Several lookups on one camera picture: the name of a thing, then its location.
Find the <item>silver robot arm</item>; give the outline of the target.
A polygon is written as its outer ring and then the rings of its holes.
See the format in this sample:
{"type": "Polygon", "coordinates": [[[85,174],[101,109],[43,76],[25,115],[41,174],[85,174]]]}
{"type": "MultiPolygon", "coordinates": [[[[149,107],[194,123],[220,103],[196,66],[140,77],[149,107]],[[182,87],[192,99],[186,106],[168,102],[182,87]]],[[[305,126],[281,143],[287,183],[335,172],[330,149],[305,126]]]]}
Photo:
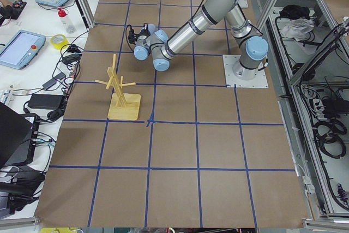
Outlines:
{"type": "Polygon", "coordinates": [[[153,24],[145,23],[139,33],[127,31],[128,45],[134,45],[134,56],[144,61],[152,56],[157,71],[166,71],[170,61],[208,28],[225,19],[240,51],[233,73],[242,80],[252,80],[261,70],[269,46],[262,33],[244,15],[238,0],[202,0],[192,17],[171,37],[153,24]]]}

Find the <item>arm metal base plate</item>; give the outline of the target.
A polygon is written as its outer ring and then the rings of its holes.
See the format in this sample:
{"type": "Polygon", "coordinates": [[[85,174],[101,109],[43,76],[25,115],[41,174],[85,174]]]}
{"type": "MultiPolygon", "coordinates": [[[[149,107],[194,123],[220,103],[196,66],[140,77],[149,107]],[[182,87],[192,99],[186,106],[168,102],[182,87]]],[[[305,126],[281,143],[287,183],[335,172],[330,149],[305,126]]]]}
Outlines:
{"type": "Polygon", "coordinates": [[[238,4],[242,9],[248,8],[248,0],[238,0],[238,4]]]}
{"type": "Polygon", "coordinates": [[[240,55],[223,55],[226,86],[230,88],[268,88],[264,70],[245,69],[240,55]]]}

